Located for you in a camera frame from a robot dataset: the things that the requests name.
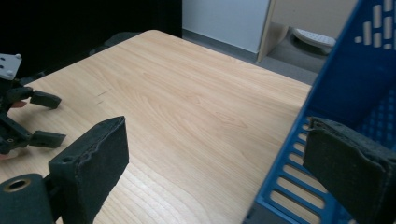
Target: white wall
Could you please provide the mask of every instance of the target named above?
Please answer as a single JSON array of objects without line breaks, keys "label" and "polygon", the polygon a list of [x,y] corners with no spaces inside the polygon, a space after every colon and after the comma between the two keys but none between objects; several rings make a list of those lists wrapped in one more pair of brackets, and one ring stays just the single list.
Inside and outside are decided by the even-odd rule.
[{"label": "white wall", "polygon": [[257,53],[269,0],[183,0],[183,29]]}]

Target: wooden table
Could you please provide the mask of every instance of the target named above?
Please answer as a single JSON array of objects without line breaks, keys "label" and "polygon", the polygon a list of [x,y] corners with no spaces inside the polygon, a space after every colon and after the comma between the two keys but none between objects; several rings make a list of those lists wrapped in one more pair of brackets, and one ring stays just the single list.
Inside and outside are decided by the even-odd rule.
[{"label": "wooden table", "polygon": [[0,161],[0,182],[47,175],[48,161],[94,124],[126,117],[130,164],[95,223],[241,223],[310,89],[158,31],[28,86],[60,96],[60,107],[9,116],[67,137]]}]

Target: dark background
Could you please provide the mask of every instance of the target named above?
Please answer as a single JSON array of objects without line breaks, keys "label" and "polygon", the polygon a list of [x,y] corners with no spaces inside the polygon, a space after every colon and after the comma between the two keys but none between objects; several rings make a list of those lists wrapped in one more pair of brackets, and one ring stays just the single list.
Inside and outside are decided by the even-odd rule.
[{"label": "dark background", "polygon": [[182,0],[12,0],[2,4],[0,53],[21,54],[17,77],[49,74],[88,57],[120,32],[181,37]]}]

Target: gray floor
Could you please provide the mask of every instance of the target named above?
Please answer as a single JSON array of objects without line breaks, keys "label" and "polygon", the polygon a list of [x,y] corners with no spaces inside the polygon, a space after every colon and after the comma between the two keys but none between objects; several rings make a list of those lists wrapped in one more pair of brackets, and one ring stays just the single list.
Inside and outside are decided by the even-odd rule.
[{"label": "gray floor", "polygon": [[314,83],[329,53],[326,49],[306,45],[291,32],[259,63],[256,63],[256,54],[203,35],[184,30],[183,39],[309,85]]}]

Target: blue plastic crate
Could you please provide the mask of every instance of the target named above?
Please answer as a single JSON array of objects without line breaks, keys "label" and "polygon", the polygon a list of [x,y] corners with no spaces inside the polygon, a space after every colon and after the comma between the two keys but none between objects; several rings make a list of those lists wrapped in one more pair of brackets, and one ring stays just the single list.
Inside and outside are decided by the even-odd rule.
[{"label": "blue plastic crate", "polygon": [[396,0],[358,2],[244,223],[354,223],[302,166],[312,116],[396,151]]}]

